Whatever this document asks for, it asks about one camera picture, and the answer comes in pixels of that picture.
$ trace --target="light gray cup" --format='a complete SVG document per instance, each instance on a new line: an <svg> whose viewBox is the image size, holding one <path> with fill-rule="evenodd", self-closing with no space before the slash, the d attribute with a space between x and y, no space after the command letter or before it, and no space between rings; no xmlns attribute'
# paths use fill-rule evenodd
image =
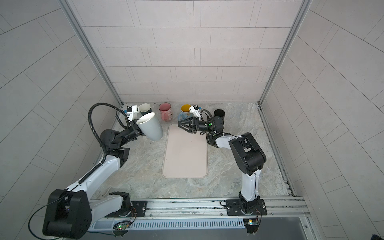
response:
<svg viewBox="0 0 384 240"><path fill-rule="evenodd" d="M136 122L141 131L152 141L160 140L163 137L163 128L155 113L147 113Z"/></svg>

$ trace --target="black mounting plate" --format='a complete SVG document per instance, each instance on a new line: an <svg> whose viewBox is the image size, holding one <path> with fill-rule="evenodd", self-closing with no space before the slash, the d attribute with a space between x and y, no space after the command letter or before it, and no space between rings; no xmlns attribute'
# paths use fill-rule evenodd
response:
<svg viewBox="0 0 384 240"><path fill-rule="evenodd" d="M227 214L228 216L256 216L259 215L257 211L254 211L250 215L245 215L240 208L240 200L239 199L228 199L225 200L231 207L227 208ZM256 206L256 208L260 211L262 215L267 215L266 208L263 208L265 206L265 202L263 199L259 199L259 205Z"/></svg>
<svg viewBox="0 0 384 240"><path fill-rule="evenodd" d="M132 207L134 207L137 212L136 217L144 217L145 211L147 209L147 201L131 201L131 202L132 202ZM118 214L108 214L105 217L120 217L120 216Z"/></svg>

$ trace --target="cup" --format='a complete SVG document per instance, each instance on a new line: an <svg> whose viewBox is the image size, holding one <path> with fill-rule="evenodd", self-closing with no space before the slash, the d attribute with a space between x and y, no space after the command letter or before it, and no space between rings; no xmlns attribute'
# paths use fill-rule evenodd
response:
<svg viewBox="0 0 384 240"><path fill-rule="evenodd" d="M136 122L141 131L152 141L160 140L163 137L163 128L155 113L148 113L139 118Z"/></svg>
<svg viewBox="0 0 384 240"><path fill-rule="evenodd" d="M161 112L161 119L163 121L170 121L172 120L172 109L171 105L169 103L162 103L159 106L159 110Z"/></svg>
<svg viewBox="0 0 384 240"><path fill-rule="evenodd" d="M184 104L183 106L181 106L181 112L177 116L178 121L189 118L189 116L191 115L191 112L189 111L190 107L192 107L192 105L190 104Z"/></svg>
<svg viewBox="0 0 384 240"><path fill-rule="evenodd" d="M214 111L214 117L221 117L224 121L225 111L223 109L216 109Z"/></svg>
<svg viewBox="0 0 384 240"><path fill-rule="evenodd" d="M148 103L143 103L139 106L139 111L141 113L141 116L144 116L147 113L151 113L152 109Z"/></svg>

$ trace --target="tiled wall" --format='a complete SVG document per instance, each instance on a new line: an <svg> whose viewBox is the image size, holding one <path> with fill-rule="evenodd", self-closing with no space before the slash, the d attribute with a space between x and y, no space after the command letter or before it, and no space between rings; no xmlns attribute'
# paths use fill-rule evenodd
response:
<svg viewBox="0 0 384 240"><path fill-rule="evenodd" d="M0 239L32 239L30 214L101 151L89 107L117 102L55 0L0 1L0 55ZM108 111L95 109L97 130ZM31 222L39 236L44 212Z"/></svg>
<svg viewBox="0 0 384 240"><path fill-rule="evenodd" d="M123 102L258 101L301 4L68 1Z"/></svg>
<svg viewBox="0 0 384 240"><path fill-rule="evenodd" d="M325 239L384 236L384 2L313 0L262 108Z"/></svg>

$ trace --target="gray floor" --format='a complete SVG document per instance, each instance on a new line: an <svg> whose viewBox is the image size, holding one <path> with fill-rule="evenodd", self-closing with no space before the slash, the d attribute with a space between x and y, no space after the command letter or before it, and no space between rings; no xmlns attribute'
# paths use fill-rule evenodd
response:
<svg viewBox="0 0 384 240"><path fill-rule="evenodd" d="M145 230L130 231L124 239L130 240L305 240L305 233L298 217L263 218L255 235L245 229L196 229L196 230ZM99 233L86 233L81 240L114 239Z"/></svg>
<svg viewBox="0 0 384 240"><path fill-rule="evenodd" d="M174 116L182 103L171 103ZM159 104L151 104L159 117ZM259 184L261 196L287 195L281 172L272 152L263 123L253 103L202 103L211 113L223 109L225 132L239 135L250 132L267 156ZM204 178L164 178L161 174L168 127L176 124L161 121L164 136L157 142L147 137L127 143L130 153L128 162L111 175L93 195L101 199L113 191L129 192L131 198L184 198L184 197L236 197L241 190L242 176L229 149L208 146L208 175ZM122 128L117 124L116 130Z"/></svg>

